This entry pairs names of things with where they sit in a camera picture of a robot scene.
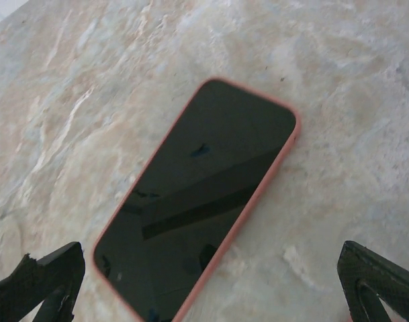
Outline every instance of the black screen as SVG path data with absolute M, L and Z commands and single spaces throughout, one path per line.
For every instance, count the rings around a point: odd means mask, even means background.
M 145 321 L 175 316 L 295 124 L 286 108 L 220 80 L 192 98 L 95 248 Z

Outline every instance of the smartphone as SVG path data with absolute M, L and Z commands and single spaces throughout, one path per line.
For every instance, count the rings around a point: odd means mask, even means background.
M 145 322 L 180 321 L 300 132 L 297 113 L 203 83 L 101 234 L 101 277 Z

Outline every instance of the pink phone case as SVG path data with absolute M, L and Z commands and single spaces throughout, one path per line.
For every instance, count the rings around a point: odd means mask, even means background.
M 274 162 L 272 163 L 272 165 L 268 169 L 267 173 L 265 174 L 264 178 L 260 182 L 260 184 L 257 187 L 256 191 L 253 193 L 252 197 L 249 199 L 248 203 L 244 207 L 242 213 L 238 216 L 238 218 L 235 221 L 234 225 L 231 227 L 231 230 L 227 233 L 226 237 L 224 238 L 224 240 L 220 244 L 218 250 L 214 254 L 214 256 L 213 256 L 212 260 L 210 261 L 210 263 L 208 264 L 207 268 L 203 271 L 203 274 L 201 274 L 198 281 L 195 283 L 195 286 L 192 288 L 192 291 L 187 296 L 185 302 L 183 302 L 181 308 L 179 309 L 179 311 L 175 315 L 175 317 L 173 319 L 173 322 L 180 322 L 185 317 L 185 315 L 188 312 L 189 308 L 192 306 L 194 300 L 197 298 L 197 295 L 199 294 L 199 292 L 204 287 L 204 284 L 207 282 L 209 277 L 212 275 L 212 273 L 216 269 L 217 265 L 219 264 L 220 260 L 222 259 L 222 256 L 225 254 L 226 250 L 230 247 L 230 244 L 232 243 L 233 239 L 236 237 L 236 234 L 239 232 L 239 230 L 242 227 L 242 225 L 244 224 L 244 222 L 248 219 L 248 216 L 251 214 L 251 211 L 252 211 L 253 207 L 255 206 L 255 204 L 257 203 L 259 196 L 264 191 L 265 187 L 269 184 L 270 180 L 275 176 L 275 174 L 277 172 L 277 169 L 279 168 L 280 164 L 282 163 L 282 160 L 285 158 L 285 156 L 287 155 L 287 153 L 291 149 L 291 147 L 292 147 L 293 143 L 295 142 L 296 138 L 299 136 L 300 128 L 301 128 L 300 117 L 298 115 L 298 112 L 295 109 L 293 109 L 287 103 L 284 103 L 284 102 L 280 101 L 279 99 L 270 97 L 267 94 L 260 93 L 259 91 L 250 89 L 250 88 L 248 88 L 248 87 L 246 87 L 244 85 L 237 84 L 235 82 L 232 82 L 231 80 L 226 80 L 224 78 L 210 78 L 210 79 L 207 79 L 204 82 L 202 82 L 202 84 L 200 84 L 198 89 L 194 92 L 194 94 L 191 96 L 190 100 L 187 102 L 187 104 L 182 109 L 182 112 L 180 112 L 180 114 L 177 117 L 176 121 L 173 123 L 173 125 L 170 127 L 170 130 L 167 132 L 164 139 L 161 141 L 159 147 L 152 154 L 152 157 L 146 163 L 146 166 L 143 168 L 140 175 L 138 176 L 138 178 L 136 179 L 134 184 L 131 186 L 130 190 L 125 194 L 125 197 L 122 199 L 122 202 L 119 204 L 119 206 L 116 209 L 115 213 L 111 216 L 111 219 L 110 219 L 109 223 L 105 226 L 104 230 L 101 232 L 100 236 L 98 237 L 98 240 L 95 242 L 94 247 L 93 247 L 93 253 L 92 254 L 95 253 L 95 247 L 97 246 L 99 240 L 101 239 L 101 237 L 103 236 L 103 234 L 105 233 L 107 228 L 110 226 L 110 223 L 113 221 L 114 217 L 119 212 L 122 205 L 126 202 L 126 199 L 128 198 L 128 196 L 132 192 L 132 189 L 134 188 L 136 183 L 140 180 L 140 177 L 143 175 L 144 171 L 147 169 L 148 165 L 150 164 L 150 162 L 154 158 L 154 156 L 157 153 L 157 151 L 159 150 L 160 146 L 163 144 L 163 142 L 166 140 L 167 136 L 170 134 L 171 130 L 174 128 L 175 124 L 177 123 L 177 120 L 183 114 L 184 110 L 187 108 L 187 106 L 191 102 L 192 98 L 197 94 L 198 90 L 204 84 L 206 84 L 209 81 L 218 81 L 218 80 L 222 81 L 222 82 L 225 82 L 225 83 L 228 83 L 228 84 L 230 84 L 230 85 L 232 85 L 234 87 L 242 89 L 242 90 L 244 90 L 246 92 L 249 92 L 251 94 L 254 94 L 254 95 L 258 96 L 258 97 L 263 97 L 263 98 L 267 99 L 268 101 L 274 102 L 274 103 L 276 103 L 276 104 L 278 104 L 280 106 L 285 107 L 286 109 L 290 110 L 294 114 L 295 119 L 296 119 L 296 125 L 295 125 L 291 135 L 288 137 L 285 145 L 282 147 L 280 153 L 277 155 L 276 159 L 274 160 Z M 94 260 L 93 260 L 93 265 L 92 266 L 93 266 L 93 269 L 97 272 L 97 274 L 105 281 L 105 283 L 108 285 L 108 287 L 113 291 L 113 293 L 130 310 L 131 314 L 138 321 L 144 322 L 142 317 L 140 315 L 138 315 L 138 313 L 118 294 L 116 289 L 109 283 L 109 281 L 106 279 L 106 277 L 98 270 Z

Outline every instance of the countertop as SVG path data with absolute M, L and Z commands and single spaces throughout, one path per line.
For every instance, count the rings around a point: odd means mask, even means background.
M 409 270 L 409 0 L 30 0 L 0 23 L 0 279 L 77 240 L 75 321 L 131 321 L 91 248 L 211 76 L 303 127 L 186 321 L 345 321 L 346 239 Z

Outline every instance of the phone case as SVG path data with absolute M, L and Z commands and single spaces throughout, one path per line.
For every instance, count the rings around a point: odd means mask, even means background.
M 214 270 L 218 266 L 220 260 L 222 259 L 222 256 L 225 254 L 227 249 L 230 247 L 230 244 L 232 243 L 233 239 L 236 237 L 236 234 L 240 231 L 240 228 L 242 227 L 244 222 L 248 219 L 249 215 L 251 214 L 251 211 L 252 211 L 253 207 L 256 205 L 256 203 L 258 201 L 259 196 L 265 190 L 265 187 L 269 184 L 270 180 L 275 176 L 275 174 L 277 172 L 277 169 L 279 168 L 280 164 L 282 163 L 282 160 L 285 158 L 285 156 L 287 155 L 287 153 L 291 149 L 293 143 L 295 142 L 295 140 L 299 136 L 300 128 L 301 128 L 300 117 L 298 115 L 298 112 L 294 108 L 292 108 L 290 105 L 288 105 L 287 103 L 284 103 L 284 102 L 280 101 L 279 99 L 270 97 L 267 94 L 261 93 L 261 92 L 259 92 L 257 90 L 254 90 L 254 89 L 250 89 L 250 88 L 248 88 L 248 87 L 246 87 L 244 85 L 238 84 L 238 83 L 233 82 L 231 80 L 226 80 L 225 78 L 213 77 L 213 78 L 209 78 L 209 79 L 205 80 L 204 82 L 202 82 L 202 84 L 200 84 L 200 86 L 195 90 L 194 94 L 191 96 L 189 101 L 185 104 L 185 106 L 182 109 L 182 111 L 180 112 L 179 116 L 176 118 L 176 121 L 172 124 L 172 126 L 170 127 L 170 130 L 167 132 L 167 134 L 165 135 L 165 137 L 163 138 L 163 140 L 159 144 L 158 148 L 153 152 L 152 156 L 150 157 L 150 159 L 146 163 L 145 167 L 140 172 L 140 175 L 138 176 L 138 178 L 136 179 L 134 184 L 131 186 L 130 190 L 125 194 L 125 197 L 122 199 L 122 202 L 119 204 L 118 208 L 116 209 L 114 214 L 111 216 L 111 219 L 109 220 L 109 222 L 105 226 L 104 230 L 99 235 L 98 240 L 95 242 L 95 244 L 93 246 L 93 253 L 92 254 L 95 253 L 95 248 L 96 248 L 97 244 L 99 243 L 99 240 L 101 239 L 101 237 L 105 233 L 106 229 L 110 226 L 111 222 L 113 221 L 114 217 L 119 212 L 119 210 L 121 209 L 122 205 L 126 202 L 126 199 L 128 198 L 128 196 L 132 192 L 134 186 L 140 180 L 140 177 L 143 175 L 144 171 L 148 168 L 148 165 L 150 164 L 150 162 L 154 158 L 155 154 L 158 152 L 159 148 L 161 147 L 163 142 L 166 140 L 166 138 L 170 134 L 171 130 L 174 128 L 175 124 L 177 123 L 177 120 L 183 114 L 184 110 L 186 110 L 186 108 L 189 105 L 189 103 L 191 102 L 192 98 L 194 98 L 194 96 L 196 96 L 198 90 L 200 90 L 201 87 L 204 84 L 206 84 L 207 82 L 209 82 L 209 81 L 225 82 L 225 83 L 227 83 L 229 85 L 232 85 L 234 87 L 242 89 L 242 90 L 244 90 L 246 92 L 249 92 L 251 94 L 254 94 L 256 96 L 263 97 L 268 101 L 274 102 L 274 103 L 276 103 L 276 104 L 278 104 L 278 105 L 280 105 L 282 107 L 285 107 L 286 109 L 288 109 L 289 111 L 291 111 L 293 113 L 293 115 L 294 115 L 294 117 L 296 119 L 296 125 L 295 125 L 291 135 L 288 137 L 285 145 L 282 147 L 280 153 L 277 155 L 276 159 L 273 161 L 272 165 L 268 169 L 268 171 L 265 174 L 264 178 L 262 179 L 262 181 L 258 185 L 256 191 L 253 193 L 252 197 L 249 199 L 249 201 L 246 204 L 246 206 L 244 207 L 243 211 L 238 216 L 237 220 L 234 222 L 234 225 L 232 226 L 231 230 L 227 233 L 226 237 L 224 238 L 224 240 L 220 244 L 220 246 L 219 246 L 218 250 L 216 251 L 216 253 L 214 254 L 213 258 L 210 260 L 210 262 L 207 265 L 206 269 L 203 271 L 203 273 L 199 277 L 198 281 L 195 283 L 195 285 L 192 288 L 191 292 L 187 296 L 185 302 L 183 302 L 183 304 L 181 305 L 179 311 L 177 312 L 177 314 L 173 318 L 173 322 L 180 322 L 185 317 L 185 315 L 188 312 L 189 308 L 192 306 L 194 300 L 197 298 L 197 295 L 202 290 L 205 283 L 207 282 L 209 277 L 212 275 L 212 273 L 214 272 Z M 129 311 L 137 319 L 137 321 L 144 322 L 142 317 L 134 310 L 134 308 L 132 308 L 118 294 L 118 292 L 115 290 L 115 288 L 109 283 L 109 281 L 105 278 L 105 276 L 98 270 L 94 260 L 93 260 L 92 267 L 97 272 L 97 274 L 105 281 L 106 285 L 108 285 L 108 287 L 113 291 L 113 293 L 129 309 Z

